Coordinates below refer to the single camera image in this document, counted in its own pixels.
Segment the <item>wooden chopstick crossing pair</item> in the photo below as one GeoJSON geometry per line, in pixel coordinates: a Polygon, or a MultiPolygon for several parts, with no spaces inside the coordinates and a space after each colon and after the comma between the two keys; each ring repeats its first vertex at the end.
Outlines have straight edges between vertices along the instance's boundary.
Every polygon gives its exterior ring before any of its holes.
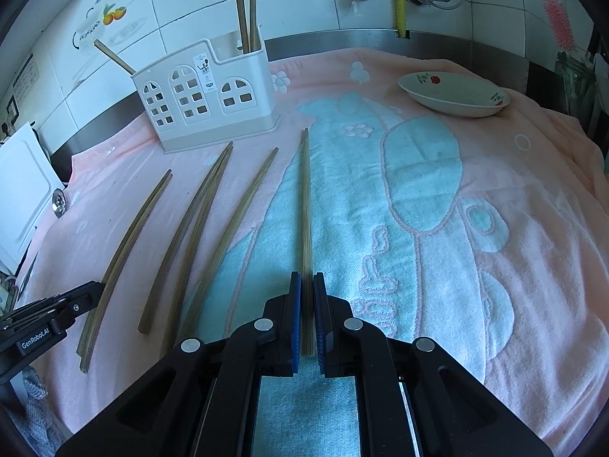
{"type": "Polygon", "coordinates": [[[313,243],[311,215],[310,135],[303,130],[301,140],[301,353],[315,354],[313,303],[313,243]]]}
{"type": "Polygon", "coordinates": [[[228,250],[228,246],[233,240],[236,230],[238,230],[238,227],[242,224],[242,220],[245,218],[253,198],[263,182],[268,169],[271,168],[271,164],[273,164],[274,159],[277,157],[278,152],[279,148],[274,147],[271,154],[269,154],[263,162],[252,183],[250,183],[250,186],[245,191],[245,194],[242,195],[242,199],[238,202],[238,206],[236,207],[236,210],[225,228],[219,243],[213,252],[212,258],[210,258],[209,265],[207,265],[206,270],[203,271],[201,280],[192,295],[192,300],[188,307],[184,322],[179,330],[179,334],[177,335],[178,339],[185,339],[186,337],[193,335],[204,300],[206,299],[206,294],[209,292],[210,286],[213,284],[218,268],[228,250]]]}

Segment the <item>wooden chopstick gripper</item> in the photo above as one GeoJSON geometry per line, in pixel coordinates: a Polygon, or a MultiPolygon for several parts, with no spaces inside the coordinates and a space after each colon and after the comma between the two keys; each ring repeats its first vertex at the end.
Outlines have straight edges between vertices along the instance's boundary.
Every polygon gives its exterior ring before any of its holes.
{"type": "Polygon", "coordinates": [[[236,10],[238,11],[238,28],[242,41],[242,52],[249,54],[251,52],[249,31],[246,17],[245,0],[235,0],[236,10]]]}

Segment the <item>metal ladle spoon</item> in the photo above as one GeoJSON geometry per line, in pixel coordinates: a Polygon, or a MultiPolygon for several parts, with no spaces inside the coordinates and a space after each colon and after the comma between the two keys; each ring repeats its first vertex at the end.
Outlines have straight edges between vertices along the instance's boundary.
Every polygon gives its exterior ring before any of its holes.
{"type": "MultiPolygon", "coordinates": [[[[56,189],[54,191],[54,193],[53,193],[53,196],[52,196],[52,210],[53,210],[53,213],[54,213],[55,217],[57,219],[61,219],[65,215],[65,213],[67,212],[67,209],[68,209],[68,202],[67,202],[67,199],[65,197],[65,193],[61,189],[56,189]]],[[[20,292],[21,293],[24,293],[26,288],[27,288],[27,285],[28,285],[29,280],[30,280],[31,275],[32,275],[32,271],[33,271],[33,267],[34,267],[36,258],[37,258],[37,256],[33,257],[33,260],[32,260],[32,262],[31,262],[31,264],[30,264],[30,266],[29,266],[29,268],[27,270],[27,273],[26,273],[24,279],[23,279],[23,282],[22,282],[21,288],[20,288],[20,292]]]]}

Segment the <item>white microwave oven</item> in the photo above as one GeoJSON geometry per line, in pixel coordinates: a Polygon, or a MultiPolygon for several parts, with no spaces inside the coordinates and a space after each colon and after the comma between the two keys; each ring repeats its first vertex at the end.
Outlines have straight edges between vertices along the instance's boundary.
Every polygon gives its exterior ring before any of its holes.
{"type": "Polygon", "coordinates": [[[63,188],[29,124],[1,146],[1,269],[15,275],[39,219],[63,188]]]}

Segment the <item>white plastic utensil holder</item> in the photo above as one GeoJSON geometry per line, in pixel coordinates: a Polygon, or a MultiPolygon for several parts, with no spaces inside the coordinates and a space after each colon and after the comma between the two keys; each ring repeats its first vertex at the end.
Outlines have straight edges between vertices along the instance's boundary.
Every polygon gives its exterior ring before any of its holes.
{"type": "Polygon", "coordinates": [[[236,31],[203,38],[132,75],[164,152],[235,141],[277,127],[264,46],[245,54],[236,31]]]}

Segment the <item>white ceramic bowl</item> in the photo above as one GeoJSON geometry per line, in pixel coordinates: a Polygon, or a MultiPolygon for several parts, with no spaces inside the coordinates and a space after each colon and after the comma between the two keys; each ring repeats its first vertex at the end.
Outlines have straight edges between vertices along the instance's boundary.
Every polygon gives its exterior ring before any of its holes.
{"type": "Polygon", "coordinates": [[[491,117],[511,102],[509,95],[491,81],[454,72],[409,73],[397,84],[419,104],[454,117],[491,117]]]}

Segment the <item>chopstick in holder left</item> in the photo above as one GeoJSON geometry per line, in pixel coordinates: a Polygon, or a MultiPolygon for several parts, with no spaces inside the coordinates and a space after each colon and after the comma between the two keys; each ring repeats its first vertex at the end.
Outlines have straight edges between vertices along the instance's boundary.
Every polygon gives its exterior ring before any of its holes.
{"type": "Polygon", "coordinates": [[[107,58],[112,60],[119,65],[123,70],[125,70],[129,75],[135,75],[136,70],[127,64],[119,55],[113,52],[107,45],[105,45],[100,39],[96,39],[94,41],[94,47],[98,49],[98,51],[102,52],[103,55],[106,55],[107,58]]]}

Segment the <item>chopstick in holder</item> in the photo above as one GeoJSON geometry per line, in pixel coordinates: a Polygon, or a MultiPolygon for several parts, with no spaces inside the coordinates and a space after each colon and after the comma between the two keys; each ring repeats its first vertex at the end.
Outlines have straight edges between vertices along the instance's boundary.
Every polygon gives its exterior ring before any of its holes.
{"type": "Polygon", "coordinates": [[[249,44],[250,50],[256,52],[259,48],[259,37],[257,27],[257,0],[249,0],[249,44]]]}
{"type": "Polygon", "coordinates": [[[96,39],[94,41],[94,47],[98,49],[98,51],[102,52],[103,55],[106,55],[107,58],[112,60],[119,65],[123,70],[125,70],[129,75],[135,75],[136,70],[127,64],[119,55],[113,52],[107,45],[105,45],[100,39],[96,39]]]}

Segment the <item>chopstick in holder right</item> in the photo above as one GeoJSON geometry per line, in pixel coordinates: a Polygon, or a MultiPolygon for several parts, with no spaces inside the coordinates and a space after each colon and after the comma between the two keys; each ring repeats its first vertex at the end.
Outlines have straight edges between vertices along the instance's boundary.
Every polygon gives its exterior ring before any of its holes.
{"type": "Polygon", "coordinates": [[[259,48],[259,37],[257,27],[257,0],[249,0],[249,44],[250,50],[256,52],[259,48]]]}

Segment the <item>glass jar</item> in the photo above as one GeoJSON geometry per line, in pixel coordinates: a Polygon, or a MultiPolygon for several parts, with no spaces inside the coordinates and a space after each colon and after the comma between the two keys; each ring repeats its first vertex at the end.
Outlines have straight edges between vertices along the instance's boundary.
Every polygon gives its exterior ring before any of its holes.
{"type": "Polygon", "coordinates": [[[596,75],[590,53],[558,52],[555,73],[561,79],[561,110],[576,118],[586,133],[595,133],[601,112],[608,112],[608,82],[596,75]]]}

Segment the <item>pink bottle brush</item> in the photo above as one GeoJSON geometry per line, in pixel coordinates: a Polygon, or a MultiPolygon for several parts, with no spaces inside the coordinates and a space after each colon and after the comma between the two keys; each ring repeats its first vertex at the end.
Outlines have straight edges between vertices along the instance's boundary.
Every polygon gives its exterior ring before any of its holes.
{"type": "Polygon", "coordinates": [[[542,0],[542,3],[556,45],[566,53],[574,53],[577,46],[566,6],[560,0],[542,0]]]}

